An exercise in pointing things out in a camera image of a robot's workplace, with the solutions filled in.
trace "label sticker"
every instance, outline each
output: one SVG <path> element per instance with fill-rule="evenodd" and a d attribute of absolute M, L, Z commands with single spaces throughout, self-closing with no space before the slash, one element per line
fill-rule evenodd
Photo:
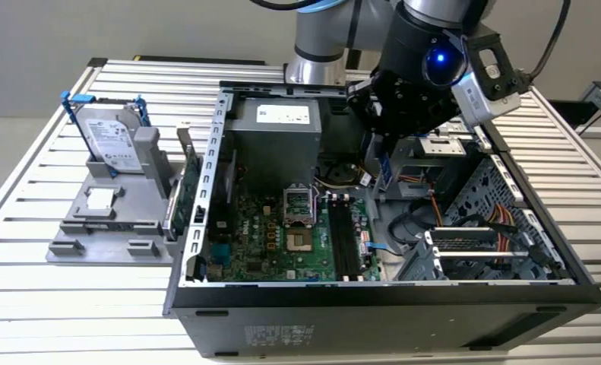
<path fill-rule="evenodd" d="M 256 121 L 259 123 L 310 124 L 310 106 L 260 105 Z"/>
<path fill-rule="evenodd" d="M 372 180 L 372 175 L 370 173 L 363 173 L 363 177 L 362 177 L 362 185 L 368 187 L 368 185 L 371 184 L 371 180 Z"/>
<path fill-rule="evenodd" d="M 116 120 L 104 119 L 87 119 L 87 125 L 106 164 L 119 172 L 142 172 L 127 126 Z"/>
<path fill-rule="evenodd" d="M 308 346 L 314 336 L 314 325 L 247 325 L 250 346 Z"/>

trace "wire bundle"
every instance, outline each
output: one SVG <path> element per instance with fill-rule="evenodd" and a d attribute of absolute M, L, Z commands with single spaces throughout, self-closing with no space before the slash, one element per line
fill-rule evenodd
<path fill-rule="evenodd" d="M 496 205 L 494 206 L 494 212 L 492 215 L 490 215 L 487 221 L 490 223 L 510 224 L 511 226 L 515 226 L 515 217 L 512 216 L 511 211 L 508 211 L 506 206 L 503 206 L 499 203 L 496 203 Z M 498 234 L 498 237 L 499 237 L 498 251 L 508 252 L 511 248 L 511 240 L 500 233 Z"/>

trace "side panel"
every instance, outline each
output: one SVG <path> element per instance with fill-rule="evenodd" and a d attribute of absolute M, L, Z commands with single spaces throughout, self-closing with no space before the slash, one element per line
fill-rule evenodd
<path fill-rule="evenodd" d="M 575 318 L 536 304 L 175 309 L 202 356 L 510 349 Z"/>

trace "circuit board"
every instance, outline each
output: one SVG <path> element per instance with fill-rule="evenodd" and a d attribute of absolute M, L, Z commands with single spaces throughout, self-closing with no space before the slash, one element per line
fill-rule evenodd
<path fill-rule="evenodd" d="M 318 219 L 311 228 L 286 227 L 282 197 L 240 195 L 231 258 L 222 260 L 222 268 L 215 263 L 219 260 L 212 260 L 210 279 L 224 282 L 336 281 L 326 198 L 318 199 L 316 210 Z M 366 230 L 370 234 L 363 202 L 355 202 L 351 211 L 354 221 L 358 222 L 356 227 L 352 227 L 352 244 L 356 244 L 360 252 L 359 247 L 366 246 L 360 242 L 360 232 Z M 376 281 L 379 267 L 375 254 L 368 258 L 371 265 L 363 269 L 362 276 L 366 281 Z"/>

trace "orange wire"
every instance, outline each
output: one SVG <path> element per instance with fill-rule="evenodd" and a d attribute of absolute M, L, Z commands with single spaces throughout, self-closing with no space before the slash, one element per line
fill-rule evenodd
<path fill-rule="evenodd" d="M 434 183 L 431 183 L 431 204 L 434 205 L 434 211 L 435 211 L 435 223 L 439 225 L 439 227 L 443 226 L 443 216 L 440 215 L 440 209 L 439 209 L 439 203 L 435 201 L 435 195 L 434 195 Z"/>
<path fill-rule="evenodd" d="M 515 218 L 512 217 L 511 211 L 508 211 L 507 208 L 506 208 L 503 205 L 502 205 L 502 209 L 503 209 L 503 211 L 506 212 L 506 216 L 510 218 L 510 224 L 511 224 L 511 226 L 515 226 Z M 511 241 L 507 240 L 507 241 L 506 241 L 506 251 L 510 250 L 510 246 L 511 246 Z"/>

